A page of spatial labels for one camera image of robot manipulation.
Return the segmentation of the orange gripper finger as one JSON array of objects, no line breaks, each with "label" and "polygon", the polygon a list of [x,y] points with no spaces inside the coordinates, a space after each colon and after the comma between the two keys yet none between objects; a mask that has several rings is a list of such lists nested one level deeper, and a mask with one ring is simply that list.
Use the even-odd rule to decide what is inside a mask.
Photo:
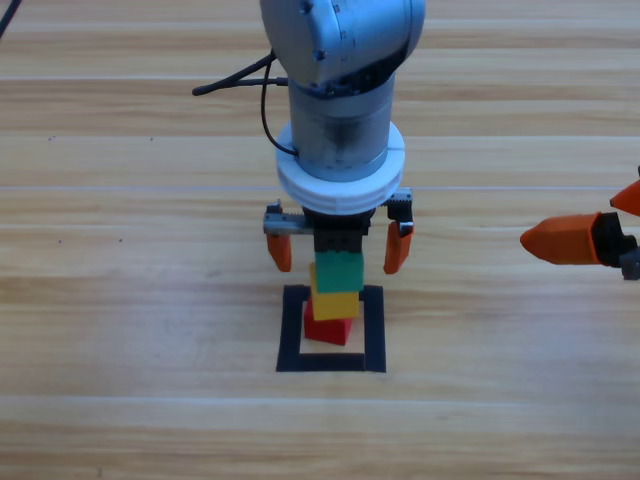
[{"label": "orange gripper finger", "polygon": [[386,274],[395,274],[409,256],[414,233],[412,207],[409,204],[388,204],[387,217],[390,223],[387,229],[383,270]]},{"label": "orange gripper finger", "polygon": [[291,237],[284,234],[267,234],[268,251],[281,272],[290,272],[292,268]]},{"label": "orange gripper finger", "polygon": [[610,205],[630,215],[640,216],[640,180],[618,192],[610,199]]},{"label": "orange gripper finger", "polygon": [[593,228],[600,212],[550,217],[520,237],[524,249],[554,265],[597,265]]}]

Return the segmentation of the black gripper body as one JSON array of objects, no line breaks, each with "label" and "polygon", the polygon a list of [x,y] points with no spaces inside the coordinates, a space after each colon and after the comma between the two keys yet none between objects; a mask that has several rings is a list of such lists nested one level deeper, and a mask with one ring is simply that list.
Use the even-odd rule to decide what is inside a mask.
[{"label": "black gripper body", "polygon": [[620,269],[625,280],[639,279],[639,245],[634,236],[623,233],[617,213],[600,214],[592,238],[602,265]]},{"label": "black gripper body", "polygon": [[[387,205],[409,204],[412,207],[413,192],[410,188],[397,189],[389,199],[381,204]],[[317,253],[333,252],[362,252],[362,238],[368,234],[371,218],[376,212],[372,210],[353,215],[321,214],[310,209],[302,213],[286,213],[277,201],[268,205],[264,214],[263,231],[265,235],[284,234],[311,235],[314,238],[314,248]]]}]

